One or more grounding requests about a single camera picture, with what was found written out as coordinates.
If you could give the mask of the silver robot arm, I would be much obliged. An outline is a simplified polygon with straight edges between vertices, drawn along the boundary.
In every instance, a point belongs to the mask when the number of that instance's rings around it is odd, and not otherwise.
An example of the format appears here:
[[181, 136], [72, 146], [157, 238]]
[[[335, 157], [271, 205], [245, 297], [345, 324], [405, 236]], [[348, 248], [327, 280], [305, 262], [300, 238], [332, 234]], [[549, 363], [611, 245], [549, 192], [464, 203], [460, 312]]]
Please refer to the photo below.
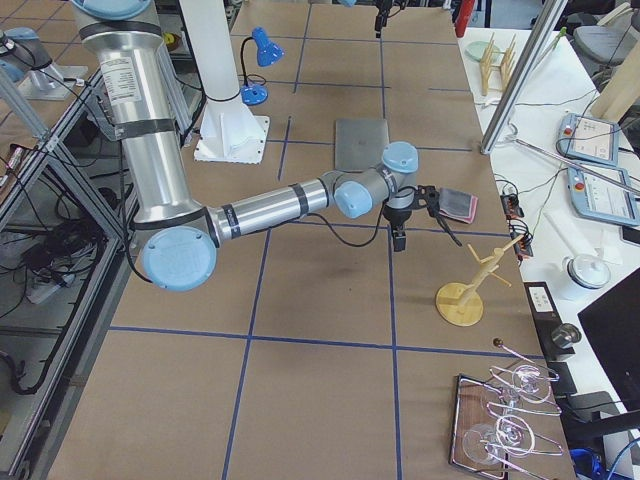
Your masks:
[[[353, 7], [356, 5], [356, 0], [339, 0], [338, 3], [345, 7]], [[382, 30], [386, 27], [388, 19], [391, 14], [391, 9], [394, 6], [393, 0], [374, 0], [372, 5], [376, 8], [377, 13], [374, 20], [374, 32], [377, 39], [382, 36]]]
[[[419, 167], [416, 148], [387, 145], [377, 165], [360, 173], [330, 171], [316, 179], [220, 207], [191, 195], [177, 116], [169, 103], [159, 52], [164, 41], [150, 1], [77, 1], [85, 47], [98, 58], [120, 142], [139, 201], [134, 220], [149, 237], [142, 266], [149, 281], [186, 291], [213, 273], [228, 240], [336, 206], [357, 218], [377, 205], [404, 206]], [[219, 1], [181, 3], [184, 25], [205, 94], [197, 157], [258, 163], [269, 120], [242, 101], [225, 9]]]

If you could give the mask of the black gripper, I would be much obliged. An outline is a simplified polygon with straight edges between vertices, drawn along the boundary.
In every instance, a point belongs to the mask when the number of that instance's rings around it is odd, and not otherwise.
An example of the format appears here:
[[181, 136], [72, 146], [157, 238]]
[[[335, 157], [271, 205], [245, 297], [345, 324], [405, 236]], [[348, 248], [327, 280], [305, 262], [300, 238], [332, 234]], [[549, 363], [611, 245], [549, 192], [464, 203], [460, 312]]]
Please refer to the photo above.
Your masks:
[[406, 249], [405, 223], [412, 215], [412, 197], [394, 197], [385, 202], [382, 210], [383, 217], [393, 229], [392, 242], [394, 252]]
[[375, 18], [375, 36], [381, 37], [381, 29], [387, 25], [389, 11], [392, 7], [392, 0], [378, 0], [377, 7], [380, 10]]

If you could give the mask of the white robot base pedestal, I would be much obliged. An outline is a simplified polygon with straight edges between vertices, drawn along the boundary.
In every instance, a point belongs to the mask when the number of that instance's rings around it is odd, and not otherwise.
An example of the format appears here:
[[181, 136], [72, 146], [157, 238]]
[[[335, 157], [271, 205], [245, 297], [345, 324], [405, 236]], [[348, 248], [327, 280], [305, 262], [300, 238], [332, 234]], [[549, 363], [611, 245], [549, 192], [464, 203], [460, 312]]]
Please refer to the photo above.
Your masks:
[[269, 119], [242, 101], [224, 3], [183, 0], [180, 8], [206, 100], [195, 158], [260, 163]]

